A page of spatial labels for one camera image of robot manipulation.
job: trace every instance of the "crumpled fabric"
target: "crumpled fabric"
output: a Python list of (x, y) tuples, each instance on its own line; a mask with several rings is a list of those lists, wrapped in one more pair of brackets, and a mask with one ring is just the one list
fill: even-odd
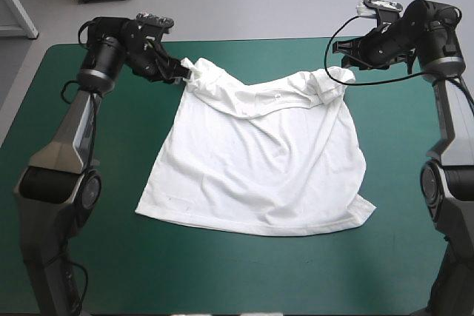
[[(358, 194), (366, 165), (346, 86), (324, 70), (246, 85), (204, 58), (181, 64), (192, 75), (138, 214), (268, 236), (334, 232), (369, 218), (375, 207)], [(350, 70), (329, 71), (355, 81)]]

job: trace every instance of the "black cable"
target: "black cable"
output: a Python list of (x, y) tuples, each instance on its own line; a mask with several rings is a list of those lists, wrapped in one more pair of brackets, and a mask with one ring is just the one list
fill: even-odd
[(79, 84), (78, 81), (67, 81), (66, 83), (64, 83), (64, 85), (62, 87), (62, 90), (61, 90), (61, 99), (67, 104), (71, 104), (72, 101), (69, 101), (64, 94), (66, 93), (67, 87), (69, 87), (70, 84), (72, 84), (72, 83)]
[(455, 6), (445, 7), (445, 8), (443, 8), (443, 9), (438, 10), (438, 11), (435, 13), (435, 16), (439, 16), (439, 14), (443, 13), (445, 10), (450, 10), (450, 9), (457, 10), (456, 23), (455, 23), (455, 24), (447, 24), (445, 21), (443, 21), (443, 25), (456, 27), (456, 26), (458, 26), (458, 24), (461, 22), (461, 19), (462, 19), (462, 11), (461, 11), (461, 9), (459, 9), (458, 7), (455, 7)]
[(97, 132), (97, 102), (96, 102), (96, 98), (94, 97), (93, 92), (90, 92), (90, 100), (92, 101), (93, 121), (92, 121), (92, 133), (90, 134), (90, 145), (89, 145), (90, 149), (89, 149), (89, 157), (87, 158), (87, 169), (90, 169), (92, 167), (93, 149), (94, 149), (94, 143), (96, 142), (96, 132)]
[[(347, 24), (349, 24), (351, 21), (356, 20), (358, 18), (360, 18), (360, 16), (354, 16), (354, 17), (350, 18), (349, 20), (347, 20), (346, 22), (344, 22), (344, 24), (334, 33), (334, 35), (331, 36), (331, 39), (327, 42), (326, 50), (324, 51), (324, 70), (326, 71), (327, 76), (329, 78), (331, 78), (333, 81), (335, 81), (336, 83), (339, 83), (339, 84), (347, 85), (347, 86), (361, 87), (361, 86), (368, 86), (368, 85), (379, 85), (379, 84), (395, 83), (397, 81), (406, 81), (407, 79), (415, 78), (415, 77), (418, 77), (420, 75), (436, 75), (436, 73), (431, 73), (431, 72), (418, 72), (418, 73), (406, 75), (405, 77), (387, 79), (386, 81), (370, 81), (370, 82), (365, 82), (365, 83), (346, 83), (346, 82), (339, 81), (338, 79), (334, 78), (329, 73), (329, 70), (327, 69), (327, 54), (329, 52), (329, 48), (330, 48), (334, 38), (347, 26)], [(354, 56), (349, 56), (349, 57), (351, 57), (351, 58), (355, 59), (356, 61), (362, 63), (364, 66), (368, 66), (368, 67), (371, 67), (371, 68), (374, 68), (374, 69), (383, 67), (383, 66), (374, 67), (373, 65), (362, 61), (360, 58), (356, 58)]]
[(82, 31), (84, 31), (87, 27), (89, 27), (90, 25), (95, 24), (95, 23), (96, 22), (94, 20), (86, 21), (85, 23), (82, 24), (82, 26), (79, 28), (79, 31), (77, 32), (78, 43), (82, 48), (84, 48), (86, 50), (87, 50), (87, 45), (85, 45), (81, 42), (81, 34), (82, 34)]
[(469, 108), (471, 109), (471, 113), (474, 115), (474, 98), (471, 96), (471, 93), (467, 89), (466, 85), (463, 82), (460, 82), (461, 77), (457, 76), (453, 78), (438, 78), (434, 80), (434, 82), (432, 83), (432, 86), (435, 86), (440, 81), (448, 81), (452, 85), (457, 87), (460, 91), (462, 91), (462, 93), (467, 99), (467, 102), (469, 103)]
[[(61, 90), (61, 99), (64, 102), (68, 103), (68, 104), (71, 104), (72, 101), (68, 100), (64, 94), (66, 92), (67, 87), (69, 87), (72, 83), (79, 84), (77, 81), (67, 81), (66, 83), (64, 83), (64, 86), (62, 87), (62, 90)], [(89, 145), (89, 147), (91, 147), (91, 149), (89, 151), (89, 156), (87, 157), (86, 169), (90, 169), (92, 167), (93, 148), (94, 148), (94, 143), (96, 142), (97, 102), (96, 102), (96, 98), (94, 97), (94, 94), (100, 95), (100, 93), (89, 91), (89, 94), (90, 94), (90, 100), (92, 102), (92, 107), (93, 107), (93, 119), (92, 119), (92, 133), (91, 133), (91, 136), (90, 136), (90, 145)]]
[(79, 311), (81, 311), (82, 310), (82, 304), (84, 303), (84, 299), (86, 297), (87, 287), (89, 286), (89, 273), (87, 272), (87, 269), (86, 269), (85, 266), (82, 266), (81, 264), (73, 262), (71, 260), (67, 260), (67, 262), (71, 266), (75, 266), (76, 268), (79, 268), (84, 273), (84, 288), (82, 289), (81, 299), (79, 300), (79, 308), (80, 308)]
[(60, 248), (57, 255), (55, 255), (54, 257), (49, 259), (48, 262), (43, 264), (43, 268), (47, 268), (48, 266), (50, 266), (51, 264), (56, 262), (59, 258), (64, 257), (66, 254), (67, 254), (67, 243), (65, 245), (61, 246), (61, 248)]

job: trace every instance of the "robotic arm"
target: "robotic arm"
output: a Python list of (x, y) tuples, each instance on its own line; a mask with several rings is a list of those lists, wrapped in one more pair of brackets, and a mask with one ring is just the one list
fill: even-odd
[[(53, 140), (31, 157), (15, 188), (21, 253), (42, 315), (87, 315), (82, 311), (87, 272), (70, 260), (67, 242), (85, 225), (101, 191), (99, 163), (93, 160), (97, 112), (123, 64), (149, 81), (189, 77), (161, 45), (172, 26), (172, 19), (139, 14), (135, 20), (95, 18), (79, 31), (80, 36), (88, 28), (79, 91)], [(81, 297), (74, 266), (86, 273)]]
[(457, 7), (415, 0), (401, 6), (363, 0), (359, 14), (376, 17), (366, 36), (337, 41), (345, 67), (385, 70), (416, 57), (435, 90), (441, 140), (427, 153), (421, 188), (435, 228), (448, 247), (427, 308), (414, 315), (471, 316), (474, 309), (474, 102), (461, 74), (465, 63), (455, 34)]

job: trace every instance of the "white fabric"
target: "white fabric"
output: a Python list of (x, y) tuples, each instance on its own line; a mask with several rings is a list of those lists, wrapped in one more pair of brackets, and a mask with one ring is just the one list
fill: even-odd
[[(254, 235), (313, 235), (362, 225), (365, 160), (324, 70), (245, 85), (206, 59), (193, 72), (138, 214)], [(353, 73), (331, 67), (341, 81)]]

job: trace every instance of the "wire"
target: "wire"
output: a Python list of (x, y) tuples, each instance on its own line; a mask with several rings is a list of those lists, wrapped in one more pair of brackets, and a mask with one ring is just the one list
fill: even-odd
[(93, 150), (94, 150), (94, 143), (96, 142), (96, 132), (97, 132), (97, 102), (96, 102), (96, 98), (94, 97), (94, 92), (90, 92), (90, 100), (92, 101), (93, 120), (92, 120), (92, 133), (90, 134), (89, 157), (87, 157), (87, 170), (92, 167)]
[(87, 272), (87, 269), (86, 269), (85, 266), (83, 266), (79, 263), (73, 262), (71, 260), (67, 260), (67, 262), (71, 266), (75, 266), (76, 268), (79, 268), (84, 273), (84, 288), (82, 289), (81, 299), (79, 300), (79, 308), (80, 308), (79, 312), (80, 312), (82, 310), (82, 305), (84, 303), (84, 299), (86, 298), (87, 287), (89, 286), (89, 273)]
[[(358, 18), (360, 18), (360, 16), (354, 16), (354, 17), (350, 18), (349, 20), (347, 20), (346, 22), (344, 22), (344, 24), (340, 28), (338, 28), (338, 30), (334, 33), (334, 35), (331, 36), (330, 40), (327, 42), (326, 50), (324, 51), (324, 70), (326, 71), (326, 74), (329, 78), (331, 78), (332, 80), (334, 80), (335, 82), (337, 82), (339, 84), (343, 84), (343, 85), (347, 85), (347, 86), (351, 86), (351, 87), (362, 87), (362, 86), (369, 86), (369, 85), (395, 83), (397, 81), (406, 81), (407, 79), (415, 78), (415, 77), (418, 77), (420, 75), (436, 75), (436, 73), (432, 73), (432, 72), (418, 72), (418, 73), (406, 75), (405, 77), (387, 79), (386, 81), (369, 81), (369, 82), (364, 82), (364, 83), (346, 83), (344, 81), (339, 81), (338, 79), (334, 78), (329, 73), (329, 70), (327, 69), (327, 54), (329, 52), (329, 48), (330, 48), (334, 38), (347, 26), (347, 24), (349, 24), (351, 21), (354, 21)], [(351, 57), (352, 59), (355, 59), (359, 63), (362, 63), (364, 66), (368, 66), (368, 67), (375, 68), (375, 69), (383, 67), (383, 66), (374, 67), (373, 65), (362, 61), (360, 58), (356, 58), (354, 56), (349, 56), (349, 57)]]
[(437, 78), (432, 83), (432, 86), (434, 87), (440, 81), (448, 81), (452, 85), (457, 87), (460, 91), (462, 91), (462, 93), (464, 94), (464, 96), (467, 99), (467, 102), (469, 103), (469, 108), (471, 109), (471, 113), (474, 115), (474, 99), (471, 96), (471, 93), (469, 92), (469, 90), (467, 89), (466, 84), (464, 82), (462, 82), (461, 77), (456, 76), (456, 77), (453, 77), (453, 78)]
[(435, 16), (439, 16), (439, 14), (443, 13), (443, 12), (446, 11), (446, 10), (450, 10), (450, 9), (457, 10), (456, 23), (455, 23), (454, 25), (452, 25), (452, 24), (448, 24), (448, 23), (446, 23), (445, 21), (443, 21), (443, 25), (445, 25), (445, 26), (451, 26), (451, 27), (456, 27), (456, 26), (458, 26), (458, 24), (461, 22), (461, 19), (462, 19), (462, 11), (461, 11), (461, 9), (459, 9), (458, 7), (455, 7), (455, 6), (445, 7), (445, 8), (443, 8), (443, 9), (438, 10), (438, 11), (435, 13)]
[[(69, 99), (66, 98), (65, 96), (65, 92), (66, 92), (66, 89), (72, 84), (79, 84), (78, 81), (67, 81), (66, 83), (64, 83), (63, 87), (62, 87), (62, 90), (61, 90), (61, 99), (65, 102), (65, 103), (68, 103), (68, 104), (72, 104), (72, 101), (70, 101)], [(91, 136), (90, 136), (90, 150), (89, 150), (89, 155), (87, 157), (87, 165), (86, 165), (86, 169), (90, 169), (92, 167), (92, 159), (93, 159), (93, 148), (94, 148), (94, 143), (96, 142), (96, 132), (97, 132), (97, 101), (96, 101), (96, 98), (94, 97), (94, 94), (97, 94), (97, 95), (101, 95), (99, 92), (94, 92), (94, 91), (89, 91), (89, 90), (86, 90), (89, 92), (90, 94), (90, 101), (92, 103), (92, 108), (93, 108), (93, 119), (92, 119), (92, 133), (91, 133)]]
[(62, 87), (62, 90), (61, 90), (61, 99), (63, 102), (65, 102), (66, 104), (72, 104), (72, 101), (68, 100), (66, 98), (66, 96), (64, 95), (66, 90), (67, 90), (67, 87), (69, 87), (72, 83), (75, 83), (77, 85), (79, 85), (79, 82), (78, 81), (67, 81), (66, 83), (64, 83), (63, 87)]
[(82, 26), (79, 28), (79, 31), (77, 32), (77, 41), (79, 45), (86, 50), (87, 50), (87, 45), (82, 43), (81, 34), (82, 34), (82, 31), (86, 30), (86, 28), (88, 28), (90, 25), (93, 25), (95, 23), (96, 22), (94, 20), (86, 21), (85, 23), (82, 24)]

